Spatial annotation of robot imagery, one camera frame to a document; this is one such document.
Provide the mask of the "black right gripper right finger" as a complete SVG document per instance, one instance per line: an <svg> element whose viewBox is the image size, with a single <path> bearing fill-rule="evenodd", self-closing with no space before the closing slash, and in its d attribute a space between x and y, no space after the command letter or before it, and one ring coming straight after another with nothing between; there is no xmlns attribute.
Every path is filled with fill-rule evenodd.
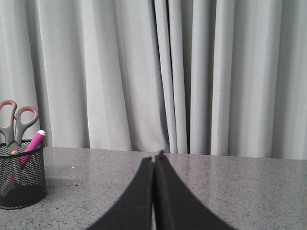
<svg viewBox="0 0 307 230"><path fill-rule="evenodd" d="M163 151L155 156L153 205L158 230L233 230L185 186Z"/></svg>

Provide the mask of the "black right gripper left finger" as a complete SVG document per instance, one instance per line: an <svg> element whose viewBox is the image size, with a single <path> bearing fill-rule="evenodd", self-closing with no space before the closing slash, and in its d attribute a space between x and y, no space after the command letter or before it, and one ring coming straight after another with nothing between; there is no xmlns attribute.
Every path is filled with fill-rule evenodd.
<svg viewBox="0 0 307 230"><path fill-rule="evenodd" d="M89 230L150 230L154 163L141 160L132 181L113 206Z"/></svg>

